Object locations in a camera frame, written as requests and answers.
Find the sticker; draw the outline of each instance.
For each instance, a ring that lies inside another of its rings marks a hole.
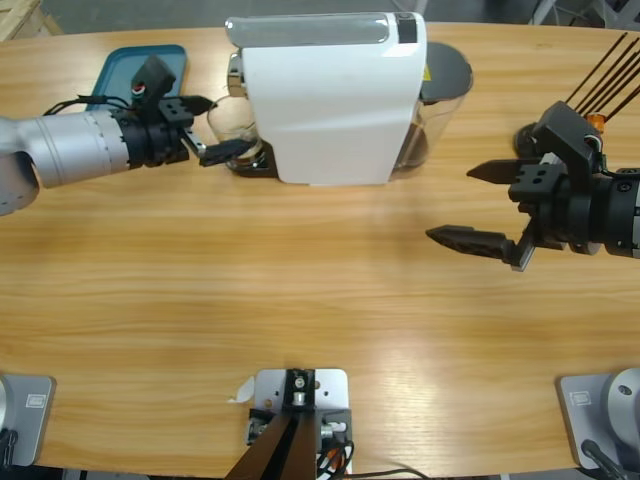
[[[44,408],[47,404],[47,396],[37,393],[30,393],[27,395],[27,408]]]
[[[571,404],[576,407],[591,405],[591,395],[589,395],[589,392],[570,392],[569,398],[571,399]]]
[[[253,393],[255,391],[256,379],[254,377],[249,377],[246,382],[244,382],[238,391],[236,392],[235,398],[230,398],[227,400],[227,403],[246,403],[251,400],[253,397]]]

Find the wire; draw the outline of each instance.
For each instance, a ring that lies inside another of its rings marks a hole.
[[[398,475],[400,473],[409,473],[411,475],[415,475],[418,478],[422,478],[424,480],[431,480],[430,477],[427,477],[424,473],[419,472],[418,470],[414,470],[413,468],[395,468],[393,470],[384,470],[380,472],[369,472],[369,473],[346,473],[344,475],[339,475],[335,478],[348,478],[348,479],[367,479],[374,477],[385,477],[387,475]]]
[[[591,477],[595,480],[610,480],[606,473],[602,471],[600,468],[594,468],[592,470],[587,470],[586,468],[576,468],[578,472],[583,474],[586,477]]]
[[[640,40],[640,37],[636,38],[629,45],[627,45],[625,47],[625,49],[622,51],[620,56],[609,66],[609,68],[607,68],[607,71],[604,72],[602,77],[600,77],[600,80],[598,80],[598,82],[593,87],[591,87],[589,92],[580,101],[580,103],[578,103],[578,105],[576,106],[576,108],[574,108],[574,110],[576,110],[578,113],[584,113],[584,112],[582,112],[582,110],[583,110],[583,107],[585,107],[585,104],[586,104],[586,108],[588,108],[591,105],[591,103],[593,102],[594,98],[597,98],[602,92],[601,92],[601,90],[598,90],[593,96],[591,94],[598,87],[600,87],[602,82],[604,82],[605,80],[606,80],[606,82],[610,82],[613,79],[613,77],[612,78],[607,78],[607,77],[609,77],[609,74],[613,71],[613,69],[616,68],[618,66],[618,64],[627,56],[627,53],[629,53],[629,51],[631,51],[631,49],[636,45],[636,43],[638,43],[639,40]]]
[[[556,8],[555,4],[551,7],[553,9],[553,15],[556,18],[556,27],[560,26],[560,16],[558,15],[558,9]]]
[[[602,56],[602,58],[598,61],[598,63],[596,63],[595,67],[591,69],[591,71],[587,74],[586,77],[582,79],[582,81],[575,88],[575,90],[571,92],[571,95],[569,95],[569,98],[565,100],[565,103],[569,103],[571,101],[571,99],[575,96],[575,94],[578,93],[578,91],[584,86],[585,83],[587,83],[587,81],[591,78],[591,76],[594,73],[596,73],[596,70],[600,68],[600,66],[604,63],[604,61],[609,57],[609,55],[611,55],[611,53],[616,49],[616,47],[620,45],[620,42],[622,42],[622,40],[624,40],[626,36],[627,36],[627,32],[624,32],[622,35],[620,35],[620,37],[618,37],[618,39],[613,43],[613,45],[609,47],[609,50],[607,50],[607,52]]]
[[[353,459],[353,453],[355,451],[355,445],[351,440],[345,442],[331,442],[326,448],[320,452],[320,456],[316,461],[316,478],[320,478],[322,475],[329,475],[329,479],[342,478],[340,475],[346,474],[347,467]],[[336,467],[331,471],[334,462]]]
[[[596,442],[593,440],[585,440],[582,442],[581,449],[587,457],[598,465],[608,478],[611,480],[627,480],[627,475],[622,467],[600,450]]]
[[[633,92],[631,92],[631,93],[630,93],[630,94],[629,94],[629,95],[628,95],[624,100],[622,100],[622,102],[620,102],[620,104],[619,104],[617,107],[615,107],[615,108],[611,111],[611,113],[610,113],[609,115],[607,115],[607,120],[605,121],[605,123],[606,123],[606,122],[608,122],[609,120],[611,120],[613,117],[615,117],[615,116],[616,116],[616,114],[617,114],[620,110],[622,110],[624,107],[626,107],[626,106],[627,106],[627,104],[628,104],[631,100],[633,100],[633,99],[634,99],[634,98],[635,98],[639,93],[640,93],[640,87],[636,87],[636,89],[635,89]]]
[[[129,103],[120,97],[112,95],[78,95],[78,98],[75,98],[73,100],[66,100],[64,102],[56,103],[53,107],[44,112],[43,115],[55,115],[57,113],[60,113],[65,108],[70,107],[71,105],[78,104],[109,105],[110,107],[121,108],[124,110],[130,109]]]
[[[533,23],[533,16],[536,14],[536,10],[538,9],[538,7],[540,6],[540,4],[542,3],[542,0],[537,0],[536,4],[533,6],[533,10],[531,10],[531,15],[529,15],[529,22],[528,23]]]
[[[628,172],[621,171],[619,173],[619,172],[612,172],[611,170],[609,170],[607,168],[607,156],[602,154],[602,139],[600,137],[597,137],[596,135],[585,135],[584,136],[584,141],[588,145],[590,145],[592,148],[595,147],[595,150],[597,152],[597,155],[596,155],[596,158],[595,158],[595,166],[597,167],[596,173],[601,173],[602,175],[605,175],[607,177],[617,178],[617,179],[621,179],[621,180],[624,180],[624,179],[631,180],[631,179],[639,179],[640,178],[640,173],[637,173],[637,171],[635,171],[636,169],[628,169],[629,170]]]

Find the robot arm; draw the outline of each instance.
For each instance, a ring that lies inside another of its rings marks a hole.
[[[509,198],[530,216],[518,243],[502,233],[445,225],[427,231],[436,242],[470,255],[497,258],[523,271],[536,247],[593,255],[640,257],[640,170],[607,170],[599,132],[564,102],[533,130],[542,159],[492,160],[467,175],[509,184]]]
[[[174,81],[166,64],[151,56],[132,79],[130,106],[121,100],[126,106],[55,115],[74,103],[114,106],[108,97],[81,96],[41,117],[0,117],[0,215],[31,204],[40,186],[181,162],[189,158],[188,149],[202,165],[214,165],[251,147],[242,141],[206,147],[191,126],[195,116],[216,105],[201,96],[163,98]]]

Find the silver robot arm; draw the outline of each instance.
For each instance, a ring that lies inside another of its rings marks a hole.
[[[40,185],[52,188],[129,168],[123,132],[108,110],[19,121],[0,117],[0,215],[31,204]]]
[[[205,146],[191,126],[195,116],[216,104],[197,95],[163,97],[174,81],[167,65],[151,56],[131,80],[130,105],[118,97],[79,96],[41,117],[0,117],[0,216],[30,205],[41,186],[180,162],[189,158],[189,150],[201,165],[216,165],[253,146],[241,140]],[[122,106],[110,103],[114,98]],[[76,103],[115,108],[56,114]]]

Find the black cable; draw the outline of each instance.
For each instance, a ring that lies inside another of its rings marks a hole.
[[[109,105],[110,107],[121,108],[124,110],[128,110],[130,108],[129,103],[126,100],[113,95],[78,95],[78,98],[74,98],[73,100],[56,103],[53,107],[44,112],[43,115],[56,115],[71,105],[79,104]]]
[[[620,37],[618,37],[618,39],[613,43],[613,45],[609,47],[609,50],[606,51],[606,53],[602,56],[602,58],[598,61],[598,63],[596,63],[596,65],[591,69],[591,71],[587,73],[587,76],[584,77],[580,82],[580,84],[573,90],[573,92],[571,92],[571,95],[569,95],[569,97],[564,101],[565,103],[569,103],[571,101],[571,99],[575,96],[575,94],[578,93],[578,91],[584,86],[585,83],[587,83],[587,81],[591,78],[591,76],[594,73],[596,73],[598,68],[600,68],[600,66],[604,63],[604,61],[607,58],[609,58],[609,55],[611,55],[611,53],[616,49],[616,47],[620,44],[620,42],[622,42],[622,40],[625,39],[627,35],[628,35],[627,32],[624,32],[622,35],[620,35]]]
[[[531,15],[529,15],[529,22],[533,21],[533,16],[535,15],[536,10],[538,9],[541,3],[542,3],[542,0],[537,0],[536,4],[533,6],[533,10],[531,10]]]
[[[608,95],[610,91],[612,91],[617,85],[619,85],[620,82],[627,76],[627,74],[633,70],[636,64],[632,62],[639,54],[640,50],[632,53],[629,57],[627,57],[624,63],[615,72],[612,73],[611,77],[609,77],[606,82],[604,82],[604,85],[602,85],[600,89],[593,94],[593,97],[591,97],[591,99],[584,104],[582,109],[578,111],[576,107],[576,111],[580,115],[586,115],[589,112],[599,112],[600,110],[597,109],[598,107],[596,107],[596,105],[601,103],[604,98],[606,98],[606,95]]]
[[[398,475],[400,473],[409,473],[411,475],[415,475],[418,478],[422,478],[424,480],[431,480],[430,477],[427,477],[424,473],[419,472],[418,470],[414,470],[413,468],[395,468],[393,470],[385,470],[380,472],[368,472],[368,473],[345,473],[342,475],[338,475],[335,478],[353,478],[353,479],[367,479],[373,477],[384,477],[387,475]]]
[[[596,442],[585,440],[580,446],[584,454],[600,468],[602,473],[610,480],[627,480],[627,475],[620,465],[611,460]]]
[[[353,453],[355,451],[355,445],[352,441],[338,442],[332,441],[329,445],[320,452],[320,456],[316,461],[316,478],[320,478],[322,475],[329,475],[330,479],[340,478],[339,475],[346,472],[347,467],[353,459]],[[334,462],[337,462],[337,468],[332,471]]]
[[[605,123],[607,123],[609,120],[611,120],[613,117],[616,116],[616,114],[622,110],[624,107],[627,106],[627,104],[633,100],[638,94],[640,93],[640,87],[636,87],[636,89],[631,92],[624,100],[622,100],[622,102],[620,102],[620,104],[615,107],[611,113],[609,115],[607,115],[607,119],[605,120]]]
[[[587,470],[586,468],[578,467],[576,468],[576,470],[581,474],[583,474],[584,476],[593,478],[594,480],[609,480],[609,477],[607,476],[607,474],[604,473],[600,468]]]
[[[4,452],[4,449],[9,446],[10,433],[11,431],[6,428],[0,431],[0,453]]]
[[[578,113],[581,112],[581,109],[583,107],[583,105],[587,102],[591,102],[593,100],[593,98],[597,97],[599,95],[599,92],[596,93],[593,97],[591,96],[591,94],[598,88],[600,87],[600,85],[602,84],[602,82],[609,81],[610,79],[607,79],[607,77],[609,76],[609,74],[613,71],[614,68],[616,68],[618,66],[618,64],[627,56],[627,53],[629,53],[631,51],[631,49],[635,46],[636,43],[638,43],[638,41],[640,40],[640,38],[636,38],[635,40],[633,40],[629,45],[627,45],[625,47],[625,49],[622,51],[622,53],[620,54],[620,56],[618,58],[615,59],[615,61],[609,66],[609,68],[607,68],[607,71],[604,72],[604,74],[602,75],[602,77],[600,77],[600,79],[596,82],[596,84],[591,87],[591,89],[587,92],[587,94],[584,96],[584,98],[582,100],[580,100],[580,102],[578,103],[578,105],[574,108],[574,110]]]

